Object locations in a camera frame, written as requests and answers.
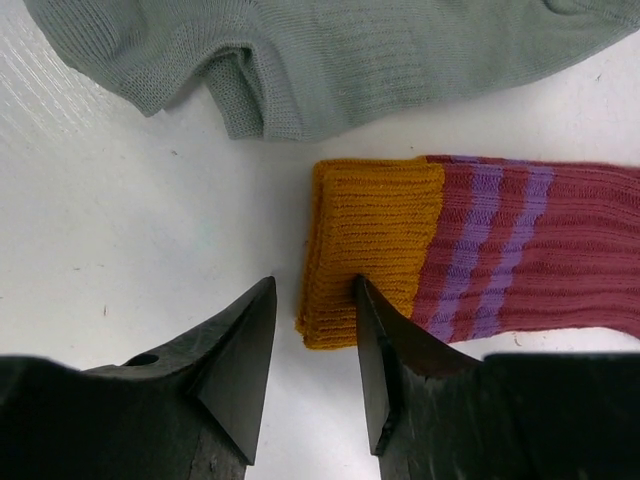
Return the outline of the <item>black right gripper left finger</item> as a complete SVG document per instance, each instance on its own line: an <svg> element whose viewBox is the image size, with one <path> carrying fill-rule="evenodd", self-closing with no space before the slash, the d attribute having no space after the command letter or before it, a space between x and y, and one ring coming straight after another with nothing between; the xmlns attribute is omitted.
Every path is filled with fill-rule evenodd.
<svg viewBox="0 0 640 480"><path fill-rule="evenodd" d="M255 462L276 282L123 365L1 360L5 479L241 479Z"/></svg>

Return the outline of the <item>maroon sock with orange cuff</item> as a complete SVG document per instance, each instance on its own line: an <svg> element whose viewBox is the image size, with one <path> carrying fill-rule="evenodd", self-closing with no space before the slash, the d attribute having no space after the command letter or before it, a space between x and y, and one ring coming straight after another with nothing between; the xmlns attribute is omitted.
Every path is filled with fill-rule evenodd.
<svg viewBox="0 0 640 480"><path fill-rule="evenodd" d="M504 332L639 333L639 172L597 163L420 156L325 160L296 327L356 342L352 283L455 343Z"/></svg>

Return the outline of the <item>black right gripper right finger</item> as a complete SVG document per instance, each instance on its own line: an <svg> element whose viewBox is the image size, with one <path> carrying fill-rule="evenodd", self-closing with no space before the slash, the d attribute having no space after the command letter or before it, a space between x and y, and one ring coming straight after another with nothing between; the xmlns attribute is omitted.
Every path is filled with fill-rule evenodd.
<svg viewBox="0 0 640 480"><path fill-rule="evenodd" d="M476 360L353 286L371 453L385 479L635 479L635 353Z"/></svg>

